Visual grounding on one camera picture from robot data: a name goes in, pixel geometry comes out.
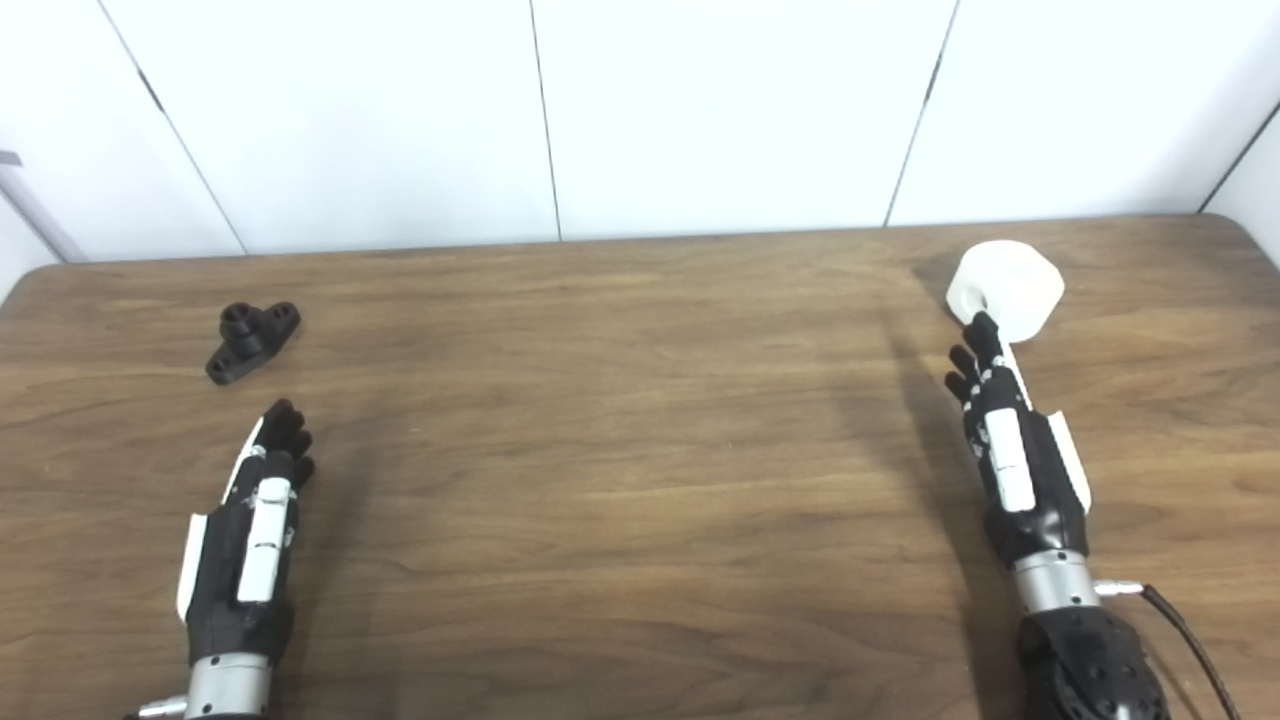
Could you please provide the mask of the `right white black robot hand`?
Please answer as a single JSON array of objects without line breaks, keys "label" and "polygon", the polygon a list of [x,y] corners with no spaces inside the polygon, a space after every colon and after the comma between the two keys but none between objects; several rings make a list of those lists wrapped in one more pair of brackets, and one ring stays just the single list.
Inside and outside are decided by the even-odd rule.
[{"label": "right white black robot hand", "polygon": [[945,387],[986,493],[984,529],[998,560],[1091,552],[1087,510],[1050,416],[1033,409],[998,323],[978,311],[948,352]]}]

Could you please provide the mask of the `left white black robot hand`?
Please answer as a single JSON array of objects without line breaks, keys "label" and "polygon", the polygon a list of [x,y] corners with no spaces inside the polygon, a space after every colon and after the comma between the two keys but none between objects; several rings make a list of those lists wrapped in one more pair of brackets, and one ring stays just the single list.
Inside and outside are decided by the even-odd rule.
[{"label": "left white black robot hand", "polygon": [[278,664],[291,642],[287,592],[300,493],[315,470],[305,415],[279,398],[243,443],[221,502],[189,519],[175,610],[189,665],[225,653]]}]

